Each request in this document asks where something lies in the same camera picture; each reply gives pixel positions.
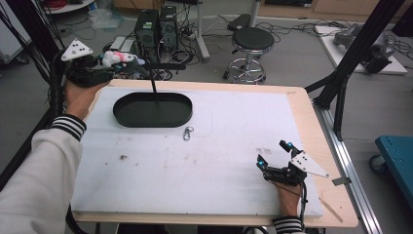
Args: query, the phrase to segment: striped sleeve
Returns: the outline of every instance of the striped sleeve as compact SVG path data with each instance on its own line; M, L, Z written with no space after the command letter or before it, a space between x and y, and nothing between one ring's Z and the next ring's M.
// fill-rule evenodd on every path
M297 216L283 216L273 219L277 234L302 233L303 228Z
M86 124L76 116L63 114L55 118L51 129L64 130L80 141L86 130Z

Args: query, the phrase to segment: round stool seat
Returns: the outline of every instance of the round stool seat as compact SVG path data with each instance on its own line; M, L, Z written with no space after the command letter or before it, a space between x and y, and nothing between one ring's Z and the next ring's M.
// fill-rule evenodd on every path
M274 46L274 37L266 30L256 27L243 27L233 34L233 44L245 53L265 54Z

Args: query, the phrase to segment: blue cart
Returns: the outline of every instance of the blue cart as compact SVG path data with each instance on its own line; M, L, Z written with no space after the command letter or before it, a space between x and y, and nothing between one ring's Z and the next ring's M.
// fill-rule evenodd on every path
M383 174L389 169L413 209L413 136L380 136L375 142L381 155L371 157L371 170Z

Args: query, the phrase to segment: stool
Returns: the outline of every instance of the stool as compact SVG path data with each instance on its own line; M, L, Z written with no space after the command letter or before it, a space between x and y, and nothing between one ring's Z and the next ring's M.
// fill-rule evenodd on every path
M274 37L264 29L256 27L243 27L236 30L232 43L236 51L246 54L246 58L235 59L224 73L224 79L233 77L233 83L255 83L265 81L264 67L252 56L262 56L274 47Z

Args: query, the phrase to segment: black rod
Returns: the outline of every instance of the black rod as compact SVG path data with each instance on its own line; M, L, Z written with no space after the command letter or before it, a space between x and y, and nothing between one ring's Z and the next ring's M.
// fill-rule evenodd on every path
M309 93L324 86L320 95L314 99L314 104L321 108L329 108L336 96L336 112L334 117L334 133L341 138L342 120L347 83L361 60L368 55L370 48L392 20L404 0L381 0L366 23L358 33L349 50L344 54L337 68L326 78L306 87Z
M40 121L37 123L37 125L34 127L33 131L30 133L30 135L27 137L24 143L21 145L18 152L12 158L12 161L10 161L10 163L7 165L5 170L0 175L0 191L3 190L7 182L10 180L13 174L18 170L20 165L23 163L28 153L30 153L31 139L33 138L33 136L38 131L46 129L48 127L50 116L51 116L51 109L49 108L46 111L46 113L43 115L43 117L40 119Z
M47 62L59 51L49 28L40 18L37 6L31 0L6 0L36 48Z

